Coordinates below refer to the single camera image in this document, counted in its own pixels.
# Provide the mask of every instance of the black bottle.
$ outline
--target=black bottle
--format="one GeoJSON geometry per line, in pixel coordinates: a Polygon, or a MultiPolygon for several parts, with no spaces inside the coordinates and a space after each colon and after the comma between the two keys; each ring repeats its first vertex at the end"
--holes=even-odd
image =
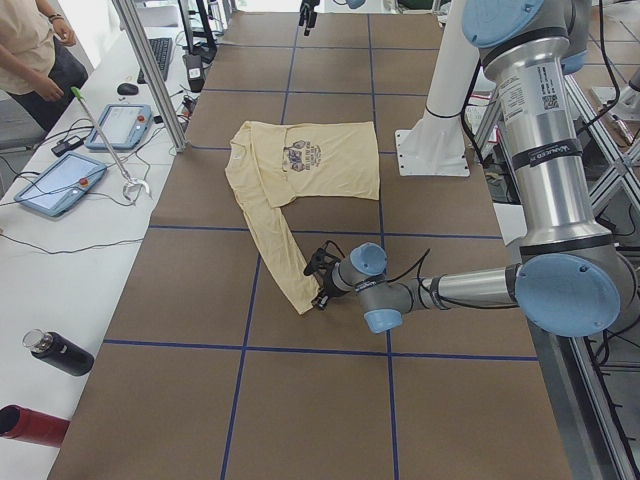
{"type": "Polygon", "coordinates": [[[93,366],[93,355],[56,332],[31,330],[22,339],[22,345],[38,360],[76,377],[89,372],[93,366]]]}

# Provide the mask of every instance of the keyboard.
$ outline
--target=keyboard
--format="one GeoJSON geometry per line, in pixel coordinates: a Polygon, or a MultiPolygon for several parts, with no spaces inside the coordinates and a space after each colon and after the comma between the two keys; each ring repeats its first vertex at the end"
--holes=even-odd
{"type": "MultiPolygon", "coordinates": [[[[171,62],[171,49],[173,47],[173,40],[170,38],[150,38],[151,50],[156,57],[158,67],[160,67],[160,73],[162,73],[162,79],[167,80],[169,75],[169,63],[171,62]]],[[[140,70],[138,73],[138,83],[147,83],[144,79],[144,73],[140,70]]]]}

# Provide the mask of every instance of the bottle cap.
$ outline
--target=bottle cap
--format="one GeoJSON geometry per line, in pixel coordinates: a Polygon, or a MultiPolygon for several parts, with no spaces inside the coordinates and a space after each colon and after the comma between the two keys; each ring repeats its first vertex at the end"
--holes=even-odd
{"type": "Polygon", "coordinates": [[[22,345],[35,353],[42,353],[49,348],[51,335],[37,328],[27,332],[22,339],[22,345]]]}

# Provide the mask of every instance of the blue tablet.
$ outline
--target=blue tablet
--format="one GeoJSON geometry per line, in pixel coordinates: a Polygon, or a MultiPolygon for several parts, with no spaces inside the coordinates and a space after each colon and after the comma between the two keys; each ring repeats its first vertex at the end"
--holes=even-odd
{"type": "Polygon", "coordinates": [[[43,215],[57,217],[73,207],[104,175],[104,163],[68,152],[13,199],[43,215]]]}
{"type": "MultiPolygon", "coordinates": [[[[107,105],[98,123],[114,150],[132,150],[144,137],[151,119],[149,105],[121,103],[107,105]]],[[[95,128],[84,145],[90,150],[106,150],[95,128]]]]}

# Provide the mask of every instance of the white desk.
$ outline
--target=white desk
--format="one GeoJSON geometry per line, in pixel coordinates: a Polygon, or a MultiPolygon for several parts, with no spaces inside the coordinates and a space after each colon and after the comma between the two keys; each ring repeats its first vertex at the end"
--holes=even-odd
{"type": "MultiPolygon", "coordinates": [[[[171,37],[176,29],[149,29],[149,37],[171,37]]],[[[138,64],[124,32],[91,75],[82,92],[97,117],[107,103],[118,103],[116,87],[135,83],[138,64]]],[[[169,94],[187,86],[180,48],[167,80],[169,94]]],[[[146,103],[158,114],[149,88],[126,97],[130,103],[146,103]]],[[[180,104],[182,95],[173,97],[180,104]]],[[[85,117],[74,101],[52,133],[63,131],[85,117]]],[[[151,127],[145,140],[157,126],[151,127]]],[[[42,171],[56,157],[51,146],[40,148],[25,170],[42,171]]],[[[108,154],[76,150],[107,164],[108,154]]],[[[141,194],[135,206],[121,207],[111,200],[87,196],[60,219],[49,219],[20,205],[0,207],[0,228],[10,237],[42,246],[48,250],[73,250],[89,245],[107,244],[144,236],[153,210],[173,162],[174,149],[166,130],[160,132],[140,156],[151,164],[148,181],[153,198],[141,194]]],[[[135,157],[127,161],[133,176],[142,177],[146,166],[135,157]]],[[[0,203],[7,203],[26,185],[18,180],[0,203]]],[[[125,202],[124,179],[114,167],[93,191],[106,193],[125,202]]],[[[34,410],[72,418],[88,376],[76,378],[31,357],[22,347],[23,335],[32,328],[57,331],[96,354],[133,265],[139,243],[93,249],[71,255],[46,255],[26,246],[0,238],[0,408],[17,404],[34,410]]],[[[0,439],[0,480],[42,480],[53,465],[58,449],[0,439]]]]}

